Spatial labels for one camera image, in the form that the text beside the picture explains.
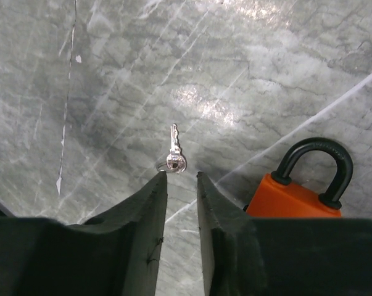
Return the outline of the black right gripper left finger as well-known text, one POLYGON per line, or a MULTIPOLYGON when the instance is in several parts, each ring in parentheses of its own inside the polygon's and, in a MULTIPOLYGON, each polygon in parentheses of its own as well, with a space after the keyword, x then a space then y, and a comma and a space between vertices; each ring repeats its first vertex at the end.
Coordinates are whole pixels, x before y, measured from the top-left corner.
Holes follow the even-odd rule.
POLYGON ((0 218, 0 295, 154 295, 167 175, 83 224, 0 218))

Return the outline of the small silver key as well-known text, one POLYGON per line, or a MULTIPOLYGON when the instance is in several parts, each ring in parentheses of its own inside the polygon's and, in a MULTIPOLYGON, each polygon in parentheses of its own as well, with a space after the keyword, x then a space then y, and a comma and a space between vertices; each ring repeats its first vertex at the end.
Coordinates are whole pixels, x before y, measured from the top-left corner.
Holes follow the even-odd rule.
POLYGON ((166 159, 156 164, 157 171, 166 171, 168 173, 182 173, 187 167, 187 161, 182 154, 182 149, 178 141, 178 127, 173 123, 170 127, 170 149, 166 159))

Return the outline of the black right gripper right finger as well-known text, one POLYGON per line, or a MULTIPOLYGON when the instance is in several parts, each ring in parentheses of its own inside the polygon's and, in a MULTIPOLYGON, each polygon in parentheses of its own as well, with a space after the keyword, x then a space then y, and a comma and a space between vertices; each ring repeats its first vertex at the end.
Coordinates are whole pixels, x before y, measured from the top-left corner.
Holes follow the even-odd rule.
POLYGON ((253 218, 197 174, 206 295, 372 295, 372 220, 253 218))

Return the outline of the orange black padlock with keys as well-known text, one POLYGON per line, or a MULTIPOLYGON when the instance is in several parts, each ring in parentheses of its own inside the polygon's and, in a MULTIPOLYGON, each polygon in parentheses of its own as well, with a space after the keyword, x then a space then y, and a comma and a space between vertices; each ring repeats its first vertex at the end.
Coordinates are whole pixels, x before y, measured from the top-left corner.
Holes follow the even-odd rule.
POLYGON ((340 198, 352 175, 353 161, 345 147, 327 138, 307 138, 294 144, 277 169, 263 177, 244 211, 260 218, 340 218, 340 198), (290 177, 298 160, 311 151, 324 152, 336 162, 336 174, 321 194, 295 183, 290 177))

